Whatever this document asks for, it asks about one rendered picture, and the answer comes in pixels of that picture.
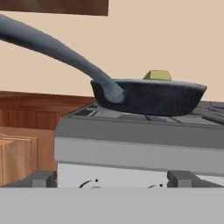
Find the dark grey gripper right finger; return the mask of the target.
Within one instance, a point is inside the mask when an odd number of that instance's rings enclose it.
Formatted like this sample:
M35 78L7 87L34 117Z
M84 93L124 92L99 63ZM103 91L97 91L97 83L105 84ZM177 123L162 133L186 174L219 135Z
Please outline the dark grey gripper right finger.
M168 171L167 179L168 179L167 183L168 187L183 187L183 188L221 187L221 185L197 177L191 171Z

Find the grey stove with hob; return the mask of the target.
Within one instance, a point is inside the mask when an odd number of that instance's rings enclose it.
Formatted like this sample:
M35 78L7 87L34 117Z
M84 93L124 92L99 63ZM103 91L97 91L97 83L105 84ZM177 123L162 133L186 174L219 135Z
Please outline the grey stove with hob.
M168 171L224 187L224 102L203 101L174 117L91 103L60 118L54 157L61 187L167 187Z

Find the dark grey frying pan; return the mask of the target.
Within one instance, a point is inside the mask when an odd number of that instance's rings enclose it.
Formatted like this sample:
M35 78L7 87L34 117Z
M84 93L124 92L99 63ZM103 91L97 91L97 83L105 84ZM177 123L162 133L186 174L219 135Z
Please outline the dark grey frying pan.
M184 81L111 79L56 38L3 14L0 14L0 40L82 71L92 79L94 97L105 109L149 116L184 116L198 106L207 90L204 85Z

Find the light wooden block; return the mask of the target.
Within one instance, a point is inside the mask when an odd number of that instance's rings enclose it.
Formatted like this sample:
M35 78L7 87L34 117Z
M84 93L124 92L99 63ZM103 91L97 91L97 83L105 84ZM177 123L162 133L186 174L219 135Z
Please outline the light wooden block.
M38 169L38 139L0 134L0 186L26 178Z

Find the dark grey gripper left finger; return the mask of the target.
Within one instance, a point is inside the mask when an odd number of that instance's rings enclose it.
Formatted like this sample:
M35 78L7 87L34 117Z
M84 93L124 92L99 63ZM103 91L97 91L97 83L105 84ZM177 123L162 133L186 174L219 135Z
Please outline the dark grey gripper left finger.
M56 187L56 178L56 171L35 171L26 178L4 185L4 187Z

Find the brown wooden wall cupboard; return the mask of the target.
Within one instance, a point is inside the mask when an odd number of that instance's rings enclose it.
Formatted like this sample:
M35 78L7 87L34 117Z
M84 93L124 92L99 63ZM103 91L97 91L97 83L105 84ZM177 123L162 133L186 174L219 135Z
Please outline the brown wooden wall cupboard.
M0 0L0 11L107 16L109 0Z

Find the yellow butter stick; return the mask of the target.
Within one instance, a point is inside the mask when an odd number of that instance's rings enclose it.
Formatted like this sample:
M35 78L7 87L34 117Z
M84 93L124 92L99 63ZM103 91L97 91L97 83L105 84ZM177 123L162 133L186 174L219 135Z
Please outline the yellow butter stick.
M145 80L170 81L170 72L165 70L150 70L144 77Z

